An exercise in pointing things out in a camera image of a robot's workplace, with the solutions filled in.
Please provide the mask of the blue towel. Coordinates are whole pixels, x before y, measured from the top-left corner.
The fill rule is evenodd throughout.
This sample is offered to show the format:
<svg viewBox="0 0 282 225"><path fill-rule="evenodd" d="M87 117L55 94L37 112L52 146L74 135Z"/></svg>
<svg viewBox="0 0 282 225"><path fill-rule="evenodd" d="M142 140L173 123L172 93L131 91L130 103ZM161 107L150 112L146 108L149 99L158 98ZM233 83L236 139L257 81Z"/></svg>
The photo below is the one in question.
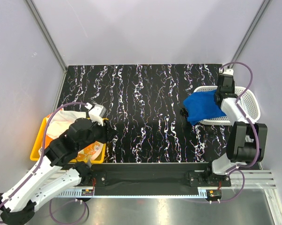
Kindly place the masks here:
<svg viewBox="0 0 282 225"><path fill-rule="evenodd" d="M188 112L187 121L191 125L195 125L201 120L226 116L214 101L215 92L216 90L194 92L183 101Z"/></svg>

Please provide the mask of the cream terry towel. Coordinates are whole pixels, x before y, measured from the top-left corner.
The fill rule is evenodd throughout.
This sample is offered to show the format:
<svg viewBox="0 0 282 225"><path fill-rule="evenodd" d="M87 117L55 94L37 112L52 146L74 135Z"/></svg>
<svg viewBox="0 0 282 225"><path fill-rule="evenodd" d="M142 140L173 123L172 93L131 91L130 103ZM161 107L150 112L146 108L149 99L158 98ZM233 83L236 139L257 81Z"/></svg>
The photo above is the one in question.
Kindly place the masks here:
<svg viewBox="0 0 282 225"><path fill-rule="evenodd" d="M86 118L86 113L60 110L50 121L46 131L46 136L51 139L58 138L62 133L69 129L69 126L72 123L79 118Z"/></svg>

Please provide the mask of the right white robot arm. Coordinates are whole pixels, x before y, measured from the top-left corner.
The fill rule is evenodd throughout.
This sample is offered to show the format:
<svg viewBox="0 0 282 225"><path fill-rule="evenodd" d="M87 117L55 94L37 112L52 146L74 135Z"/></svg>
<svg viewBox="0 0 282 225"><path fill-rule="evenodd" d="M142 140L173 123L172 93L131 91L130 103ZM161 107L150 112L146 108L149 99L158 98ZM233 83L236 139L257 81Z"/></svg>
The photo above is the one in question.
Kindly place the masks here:
<svg viewBox="0 0 282 225"><path fill-rule="evenodd" d="M212 170L204 173L204 181L216 185L221 175L228 175L240 167L250 168L264 157L267 126L257 123L241 105L241 95L235 93L233 70L220 73L214 94L216 105L233 125L226 146L226 154L211 163Z"/></svg>

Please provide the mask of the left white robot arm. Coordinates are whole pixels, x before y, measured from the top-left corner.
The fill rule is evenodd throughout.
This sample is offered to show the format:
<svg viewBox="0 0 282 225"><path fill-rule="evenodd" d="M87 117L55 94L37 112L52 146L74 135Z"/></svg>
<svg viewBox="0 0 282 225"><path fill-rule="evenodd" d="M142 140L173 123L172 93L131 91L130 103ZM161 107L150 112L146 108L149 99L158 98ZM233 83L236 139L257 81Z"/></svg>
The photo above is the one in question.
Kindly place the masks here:
<svg viewBox="0 0 282 225"><path fill-rule="evenodd" d="M44 155L14 187L0 193L0 224L24 225L62 191L76 185L88 185L92 181L91 166L83 161L75 163L60 178L48 184L45 181L75 159L79 151L95 142L108 143L116 134L108 120L100 125L89 119L77 119L49 143Z"/></svg>

